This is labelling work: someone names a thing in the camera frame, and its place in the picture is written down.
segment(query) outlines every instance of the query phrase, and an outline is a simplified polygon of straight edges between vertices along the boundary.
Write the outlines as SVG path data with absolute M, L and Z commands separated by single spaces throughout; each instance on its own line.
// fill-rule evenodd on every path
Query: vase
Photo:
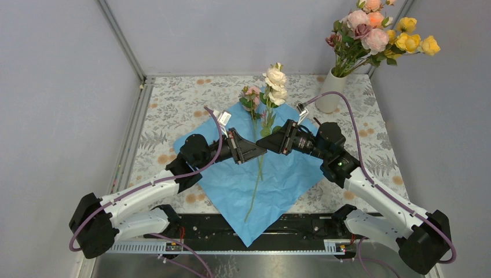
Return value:
M 322 94 L 325 92 L 330 92 L 330 91 L 343 93 L 348 76 L 335 77 L 332 74 L 333 70 L 334 70 L 334 68 L 332 68 L 329 71 L 329 74 L 325 78 L 324 84 L 323 84 L 319 94 Z M 341 97 L 338 96 L 337 94 L 329 94 L 327 96 L 319 98 L 316 101 L 316 107 L 317 107 L 317 109 L 319 109 L 323 113 L 333 113 L 334 110 L 336 110 L 336 108 L 338 107 L 340 99 L 341 99 Z

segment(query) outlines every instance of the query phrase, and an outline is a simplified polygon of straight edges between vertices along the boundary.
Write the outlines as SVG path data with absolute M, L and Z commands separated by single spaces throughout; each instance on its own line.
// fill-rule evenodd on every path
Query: white rose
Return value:
M 276 105 L 280 106 L 281 104 L 285 103 L 285 100 L 288 97 L 287 90 L 285 88 L 282 88 L 281 90 L 274 90 L 272 89 L 269 94 L 269 99 Z
M 285 83 L 287 81 L 286 75 L 284 73 L 282 73 L 276 67 L 268 68 L 268 71 L 263 75 L 265 77 L 267 77 L 271 83 L 278 85 L 278 86 L 285 85 Z
M 364 11 L 355 10 L 353 13 L 348 14 L 348 27 L 355 30 L 359 24 L 370 24 L 370 18 Z

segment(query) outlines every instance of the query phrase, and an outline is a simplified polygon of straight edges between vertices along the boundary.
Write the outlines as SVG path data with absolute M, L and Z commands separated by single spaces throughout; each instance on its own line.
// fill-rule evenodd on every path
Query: blue paper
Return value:
M 249 112 L 240 103 L 227 110 L 232 114 L 226 128 L 235 127 L 246 140 L 255 142 L 254 129 Z M 275 126 L 283 126 L 288 119 L 298 120 L 299 115 L 290 106 L 284 104 L 274 110 Z M 312 133 L 317 133 L 308 120 L 302 122 Z M 258 122 L 257 139 L 261 126 Z M 178 150 L 191 134 L 202 134 L 208 143 L 218 140 L 217 127 L 213 119 L 209 119 L 189 134 L 174 143 Z M 199 184 L 206 195 L 220 211 L 244 244 L 249 247 L 272 223 L 288 211 L 296 200 L 314 184 L 324 178 L 320 159 L 292 151 L 288 156 L 268 151 L 263 161 L 263 181 L 259 180 L 254 206 L 247 218 L 251 206 L 252 194 L 257 180 L 259 164 L 257 159 L 237 165 L 233 159 L 216 163 L 203 171 Z

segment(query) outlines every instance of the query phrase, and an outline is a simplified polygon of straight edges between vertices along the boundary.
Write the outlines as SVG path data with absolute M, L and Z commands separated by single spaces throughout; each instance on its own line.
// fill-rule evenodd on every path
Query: wall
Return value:
M 372 78 L 409 197 L 450 218 L 458 257 L 442 265 L 445 278 L 491 273 L 490 11 L 487 0 L 416 1 L 416 31 L 441 52 L 401 57 Z
M 111 182 L 139 81 L 95 0 L 2 1 L 0 277 L 70 277 L 68 221 Z
M 327 73 L 334 53 L 324 39 L 356 8 L 356 0 L 108 3 L 144 72 L 172 75 L 260 74 L 277 61 L 289 74 Z

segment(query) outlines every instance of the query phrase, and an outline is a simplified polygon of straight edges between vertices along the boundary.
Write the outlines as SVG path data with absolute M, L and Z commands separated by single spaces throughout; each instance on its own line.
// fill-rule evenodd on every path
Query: table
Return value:
M 288 76 L 287 104 L 293 107 L 316 96 L 323 81 L 324 76 L 320 75 Z M 172 148 L 174 141 L 209 119 L 203 109 L 205 105 L 220 111 L 227 109 L 238 102 L 244 86 L 264 85 L 263 76 L 157 77 L 128 186 L 151 178 L 176 157 Z M 366 167 L 393 191 L 408 199 L 368 75 L 350 75 L 343 93 L 354 112 Z M 318 111 L 314 105 L 309 106 L 309 111 L 310 120 L 316 117 L 320 122 L 337 122 L 346 137 L 345 148 L 358 156 L 344 103 L 331 114 Z M 177 213 L 219 213 L 199 185 L 157 201 L 148 209 L 158 204 L 170 204 Z M 333 213 L 344 204 L 355 205 L 364 212 L 375 212 L 352 192 L 323 179 L 301 196 L 288 213 Z

